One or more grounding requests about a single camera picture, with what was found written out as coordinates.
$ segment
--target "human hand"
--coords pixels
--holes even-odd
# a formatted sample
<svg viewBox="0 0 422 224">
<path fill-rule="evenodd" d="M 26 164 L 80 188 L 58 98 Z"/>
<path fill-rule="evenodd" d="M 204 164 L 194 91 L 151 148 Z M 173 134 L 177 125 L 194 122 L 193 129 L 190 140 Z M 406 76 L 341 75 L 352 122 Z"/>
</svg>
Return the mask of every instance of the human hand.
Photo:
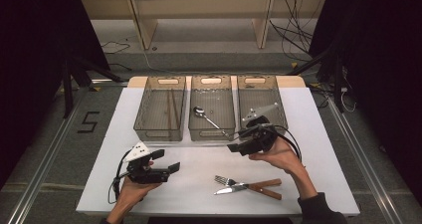
<svg viewBox="0 0 422 224">
<path fill-rule="evenodd" d="M 110 224 L 120 223 L 124 216 L 138 203 L 148 192 L 161 183 L 139 184 L 132 182 L 127 176 L 124 178 L 123 186 L 121 187 L 120 195 L 117 202 L 108 215 L 106 221 Z"/>
<path fill-rule="evenodd" d="M 307 170 L 284 139 L 277 137 L 269 151 L 250 154 L 249 158 L 251 160 L 269 162 L 271 165 L 281 168 L 287 174 L 290 174 L 295 181 L 301 199 L 317 196 L 317 191 Z"/>
<path fill-rule="evenodd" d="M 267 152 L 257 152 L 249 155 L 251 160 L 263 160 L 271 165 L 281 168 L 288 174 L 297 169 L 304 168 L 290 145 L 280 137 L 277 137 L 273 147 Z"/>
<path fill-rule="evenodd" d="M 132 182 L 130 178 L 126 176 L 124 178 L 123 186 L 121 187 L 117 204 L 124 204 L 125 206 L 133 207 L 142 198 L 144 198 L 150 190 L 160 185 L 161 183 L 139 184 Z"/>
</svg>

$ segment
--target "cable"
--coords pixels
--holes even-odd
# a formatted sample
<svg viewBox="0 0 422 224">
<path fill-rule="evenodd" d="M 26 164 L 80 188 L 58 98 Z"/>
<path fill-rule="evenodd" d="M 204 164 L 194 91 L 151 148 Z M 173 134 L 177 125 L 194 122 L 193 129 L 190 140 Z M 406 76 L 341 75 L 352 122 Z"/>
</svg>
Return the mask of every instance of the cable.
<svg viewBox="0 0 422 224">
<path fill-rule="evenodd" d="M 290 32 L 290 33 L 294 33 L 294 34 L 299 34 L 299 32 L 295 32 L 295 31 L 292 31 L 292 30 L 289 30 L 289 29 L 286 29 L 286 28 L 282 28 L 282 27 L 279 27 L 279 26 L 276 26 L 276 25 L 274 25 L 274 24 L 272 24 L 273 25 L 273 27 L 274 28 L 277 28 L 277 29 L 281 29 L 281 30 L 285 30 L 285 31 L 288 31 L 288 32 Z M 306 36 L 307 38 L 309 38 L 309 39 L 311 39 L 312 37 L 313 37 L 313 35 L 308 35 L 307 34 L 307 36 Z"/>
<path fill-rule="evenodd" d="M 120 45 L 120 46 L 125 46 L 125 47 L 124 47 L 124 48 L 121 48 L 121 49 L 119 49 L 119 50 L 117 50 L 117 51 L 115 51 L 115 52 L 112 52 L 112 53 L 105 52 L 105 54 L 116 54 L 116 53 L 121 52 L 121 51 L 123 51 L 123 50 L 126 50 L 127 48 L 129 48 L 129 47 L 130 47 L 130 44 L 128 44 L 128 43 L 119 43 L 119 42 L 110 41 L 110 42 L 107 42 L 107 43 L 105 43 L 104 45 L 102 45 L 102 48 L 106 48 L 106 45 L 108 45 L 108 44 L 110 44 L 110 43 L 115 43 L 115 44 L 117 44 L 117 45 Z"/>
<path fill-rule="evenodd" d="M 344 96 L 344 94 L 345 94 L 345 92 L 342 92 L 342 93 L 341 93 L 341 102 L 342 102 L 342 104 L 343 104 L 344 108 L 345 108 L 348 112 L 354 112 L 354 110 L 356 110 L 356 103 L 354 103 L 354 105 L 353 105 L 353 110 L 349 110 L 349 109 L 347 108 L 347 106 L 345 105 L 344 100 L 343 100 L 343 96 Z"/>
<path fill-rule="evenodd" d="M 123 178 L 123 177 L 125 177 L 125 176 L 128 176 L 129 175 L 129 173 L 128 172 L 125 172 L 124 174 L 120 174 L 120 170 L 121 170 L 121 166 L 123 165 L 123 160 L 124 160 L 124 158 L 128 155 L 130 153 L 130 150 L 129 151 L 127 151 L 125 154 L 124 154 L 124 156 L 121 158 L 121 160 L 120 160 L 120 163 L 118 164 L 118 168 L 117 168 L 117 172 L 116 172 L 116 174 L 115 174 L 115 178 L 112 180 L 112 183 L 111 183 L 111 186 L 109 187 L 109 190 L 108 190 L 108 198 L 107 198 L 107 200 L 108 200 L 108 203 L 109 204 L 113 204 L 113 203 L 116 203 L 117 202 L 117 199 L 118 199 L 118 196 L 120 195 L 120 180 Z M 115 202 L 110 202 L 109 201 L 109 193 L 110 193 L 110 191 L 111 191 L 111 188 L 112 188 L 112 190 L 114 191 L 114 194 L 115 194 Z"/>
<path fill-rule="evenodd" d="M 294 7 L 294 11 L 292 11 L 291 6 L 290 6 L 290 4 L 289 4 L 288 0 L 285 0 L 285 2 L 286 2 L 286 5 L 287 5 L 287 6 L 288 6 L 288 8 L 289 8 L 289 12 L 290 12 L 290 14 L 291 14 L 291 18 L 289 18 L 289 24 L 288 24 L 288 27 L 289 27 L 289 25 L 292 23 L 292 25 L 298 29 L 298 32 L 299 32 L 299 33 L 303 32 L 303 31 L 302 31 L 302 29 L 301 29 L 301 26 L 299 25 L 298 19 L 297 19 L 297 18 L 295 17 L 295 15 L 294 15 L 294 12 L 295 12 L 296 7 L 297 7 L 297 6 L 296 6 L 296 5 L 297 5 L 297 0 L 295 0 L 295 3 L 294 3 L 294 5 L 295 5 L 295 7 Z M 301 42 L 302 42 L 302 45 L 305 47 L 305 44 L 304 44 L 304 42 L 303 42 L 303 40 L 302 40 L 302 33 L 299 35 L 299 38 L 300 38 L 300 40 L 301 40 Z"/>
<path fill-rule="evenodd" d="M 332 97 L 334 91 L 326 91 L 324 89 L 309 84 L 307 84 L 307 87 L 311 90 L 311 93 L 318 94 L 324 97 L 324 100 L 318 106 L 316 106 L 317 109 L 319 110 L 326 108 L 328 106 L 328 99 L 329 97 Z"/>
<path fill-rule="evenodd" d="M 302 26 L 302 28 L 304 28 L 312 19 L 313 19 L 313 17 L 314 17 L 314 15 L 316 14 L 316 12 L 317 12 L 317 10 L 319 9 L 319 6 L 320 6 L 320 2 L 321 2 L 322 0 L 319 0 L 318 2 L 317 2 L 317 5 L 316 5 L 316 9 L 314 10 L 314 12 L 313 12 L 313 14 L 311 15 L 311 17 L 310 17 L 310 19 Z"/>
<path fill-rule="evenodd" d="M 119 63 L 110 63 L 109 65 L 110 66 L 120 66 L 120 67 L 127 69 L 128 71 L 132 71 L 132 68 L 126 67 L 126 66 L 119 64 Z"/>
<path fill-rule="evenodd" d="M 283 130 L 285 130 L 286 132 L 289 133 L 289 135 L 292 137 L 293 141 L 296 143 L 296 145 L 294 145 L 288 138 L 286 138 L 284 135 L 281 135 L 280 133 L 277 132 L 277 135 L 284 139 L 286 142 L 289 143 L 289 145 L 295 150 L 296 155 L 298 156 L 299 160 L 302 162 L 302 152 L 301 152 L 301 148 L 299 147 L 298 142 L 296 141 L 295 137 L 292 135 L 292 133 L 286 129 L 285 127 L 281 126 L 281 125 L 274 125 L 274 127 L 280 127 Z"/>
<path fill-rule="evenodd" d="M 277 31 L 277 33 L 280 35 L 280 36 L 282 36 L 284 39 L 286 39 L 286 40 L 288 40 L 288 42 L 290 42 L 292 45 L 294 45 L 295 47 L 297 47 L 298 49 L 300 49 L 301 51 L 303 51 L 304 53 L 306 53 L 306 54 L 309 54 L 308 53 L 308 51 L 307 50 L 305 50 L 304 48 L 301 48 L 300 46 L 298 46 L 295 42 L 293 42 L 292 40 L 290 40 L 289 38 L 287 38 L 286 37 L 286 31 L 288 31 L 288 29 L 285 29 L 286 31 L 285 31 L 285 34 L 281 34 L 278 30 L 277 30 L 277 28 L 276 28 L 276 26 L 273 24 L 273 22 L 270 20 L 270 23 L 271 23 L 271 25 L 274 27 L 274 29 L 276 29 L 276 31 Z"/>
</svg>

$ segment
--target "wooden handle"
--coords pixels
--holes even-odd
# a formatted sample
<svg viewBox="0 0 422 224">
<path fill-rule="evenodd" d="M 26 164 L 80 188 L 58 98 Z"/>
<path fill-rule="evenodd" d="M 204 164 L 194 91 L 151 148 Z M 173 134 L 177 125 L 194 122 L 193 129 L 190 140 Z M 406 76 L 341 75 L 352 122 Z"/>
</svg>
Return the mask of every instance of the wooden handle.
<svg viewBox="0 0 422 224">
<path fill-rule="evenodd" d="M 262 186 L 258 186 L 256 184 L 249 184 L 248 188 L 251 189 L 251 190 L 253 190 L 253 191 L 262 193 L 264 195 L 267 195 L 269 197 L 273 197 L 273 198 L 275 198 L 277 200 L 282 200 L 282 194 L 277 193 L 277 192 L 274 192 L 274 191 L 271 191 L 271 190 L 268 190 L 268 189 L 265 189 Z"/>
<path fill-rule="evenodd" d="M 281 184 L 282 184 L 282 179 L 280 179 L 280 178 L 262 181 L 262 182 L 251 183 L 251 185 L 257 185 L 257 186 L 262 186 L 262 187 L 263 186 L 276 186 L 276 185 L 281 185 Z"/>
</svg>

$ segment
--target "white table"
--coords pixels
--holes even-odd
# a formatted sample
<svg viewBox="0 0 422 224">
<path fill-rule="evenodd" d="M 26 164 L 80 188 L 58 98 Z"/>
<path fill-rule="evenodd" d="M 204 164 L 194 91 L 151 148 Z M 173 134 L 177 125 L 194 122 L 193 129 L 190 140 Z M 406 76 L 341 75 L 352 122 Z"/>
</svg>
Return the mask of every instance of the white table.
<svg viewBox="0 0 422 224">
<path fill-rule="evenodd" d="M 107 203 L 108 189 L 121 157 L 139 140 L 133 130 L 133 124 L 142 94 L 143 89 L 140 88 L 123 89 L 77 211 L 89 215 L 106 215 L 113 208 L 113 204 Z M 338 164 L 311 92 L 307 88 L 280 88 L 280 95 L 289 131 L 300 145 L 303 163 L 317 191 L 325 192 L 331 209 L 346 216 L 358 215 L 359 210 Z M 189 99 L 186 100 L 186 108 L 189 109 Z M 180 170 L 171 174 L 168 182 L 151 191 L 132 209 L 132 214 L 226 217 L 279 217 L 301 214 L 297 201 L 299 193 L 293 180 L 284 171 L 266 162 L 251 161 L 247 156 L 230 152 L 226 146 L 228 142 L 191 141 L 187 121 L 186 112 L 184 138 L 181 142 L 148 145 L 150 150 L 165 149 L 164 157 L 156 159 L 153 167 L 167 167 L 180 161 Z M 279 201 L 251 190 L 213 195 L 223 187 L 213 180 L 214 175 L 243 182 L 281 178 L 281 186 L 269 189 L 282 193 L 283 200 Z"/>
</svg>

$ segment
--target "plastic storage bin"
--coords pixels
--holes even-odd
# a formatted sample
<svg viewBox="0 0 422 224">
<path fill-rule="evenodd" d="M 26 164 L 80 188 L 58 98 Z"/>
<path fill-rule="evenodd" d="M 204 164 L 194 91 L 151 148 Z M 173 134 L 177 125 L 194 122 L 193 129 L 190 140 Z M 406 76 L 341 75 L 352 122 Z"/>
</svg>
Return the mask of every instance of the plastic storage bin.
<svg viewBox="0 0 422 224">
<path fill-rule="evenodd" d="M 200 107 L 214 122 L 195 114 Z M 193 141 L 230 140 L 235 131 L 233 92 L 230 76 L 194 76 L 190 93 L 189 132 Z"/>
<path fill-rule="evenodd" d="M 134 130 L 142 141 L 183 139 L 185 77 L 148 77 Z"/>
<path fill-rule="evenodd" d="M 277 103 L 278 106 L 264 113 L 264 116 L 273 125 L 279 125 L 276 130 L 281 134 L 288 129 L 285 110 L 280 98 L 279 86 L 274 76 L 238 76 L 238 101 L 239 101 L 239 126 L 240 130 L 246 128 L 246 117 L 251 109 L 266 107 Z"/>
</svg>

